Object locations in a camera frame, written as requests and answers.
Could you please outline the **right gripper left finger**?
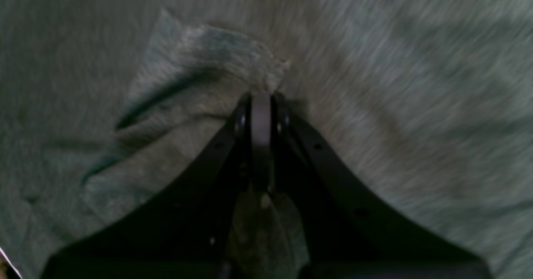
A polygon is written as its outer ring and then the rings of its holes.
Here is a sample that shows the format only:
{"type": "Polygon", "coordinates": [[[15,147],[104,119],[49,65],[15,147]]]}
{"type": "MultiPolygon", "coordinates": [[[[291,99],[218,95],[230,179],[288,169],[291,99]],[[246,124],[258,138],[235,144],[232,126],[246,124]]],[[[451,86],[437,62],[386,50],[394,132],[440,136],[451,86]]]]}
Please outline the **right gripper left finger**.
{"type": "Polygon", "coordinates": [[[169,186],[46,264],[43,279],[243,279],[225,258],[239,195],[269,178],[271,97],[245,94],[169,186]]]}

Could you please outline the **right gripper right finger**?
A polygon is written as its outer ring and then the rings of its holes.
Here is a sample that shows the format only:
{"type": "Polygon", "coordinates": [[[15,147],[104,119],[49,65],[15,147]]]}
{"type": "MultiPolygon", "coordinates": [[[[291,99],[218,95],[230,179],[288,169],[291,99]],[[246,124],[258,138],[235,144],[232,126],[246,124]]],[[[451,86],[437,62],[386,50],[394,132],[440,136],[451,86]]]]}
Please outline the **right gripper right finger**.
{"type": "Polygon", "coordinates": [[[275,188],[296,205],[309,254],[299,278],[491,278],[478,255],[412,222],[374,194],[282,94],[271,100],[275,188]]]}

